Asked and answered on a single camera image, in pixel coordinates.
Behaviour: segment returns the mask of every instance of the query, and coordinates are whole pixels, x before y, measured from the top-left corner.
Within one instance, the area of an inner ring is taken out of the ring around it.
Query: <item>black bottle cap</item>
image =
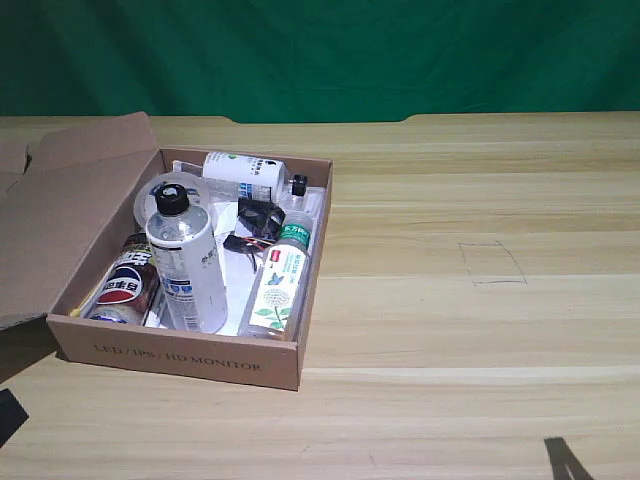
[[[307,192],[307,176],[296,173],[291,182],[291,194],[296,197],[304,197]]]
[[[187,190],[177,183],[163,185],[156,191],[155,197],[161,215],[180,215],[189,208]]]

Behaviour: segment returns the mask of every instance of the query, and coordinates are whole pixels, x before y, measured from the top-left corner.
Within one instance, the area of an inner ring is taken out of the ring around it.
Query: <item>cardboard box lid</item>
[[[42,139],[0,203],[0,330],[56,307],[109,219],[131,208],[156,151],[142,112]]]
[[[0,142],[0,198],[9,193],[27,168],[28,142],[14,138]]]

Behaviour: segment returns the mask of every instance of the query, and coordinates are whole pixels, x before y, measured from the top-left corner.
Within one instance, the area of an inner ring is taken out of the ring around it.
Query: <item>white bottle label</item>
[[[283,332],[308,259],[292,245],[274,246],[267,254],[249,325]]]
[[[210,152],[202,177],[215,189],[237,192],[238,197],[262,202],[277,200],[284,182],[284,164],[278,160],[225,152]]]
[[[227,300],[211,229],[205,228],[189,241],[154,238],[150,243],[175,327],[219,330],[227,319]]]

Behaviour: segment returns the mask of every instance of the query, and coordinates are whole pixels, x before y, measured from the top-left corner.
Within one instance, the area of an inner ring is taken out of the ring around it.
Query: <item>clear plastic bottle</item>
[[[309,271],[308,248],[313,219],[306,213],[287,214],[280,240],[264,253],[238,335],[293,339],[302,313]]]
[[[227,320],[227,298],[209,213],[190,205],[182,185],[156,194],[146,225],[174,327],[215,333]]]

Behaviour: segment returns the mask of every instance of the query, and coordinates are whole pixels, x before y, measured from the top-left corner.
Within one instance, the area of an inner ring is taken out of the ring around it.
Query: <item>wooden table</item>
[[[640,478],[640,113],[153,125],[335,160],[301,391],[48,356],[3,384],[31,418],[0,477],[570,479],[562,437],[557,462]]]

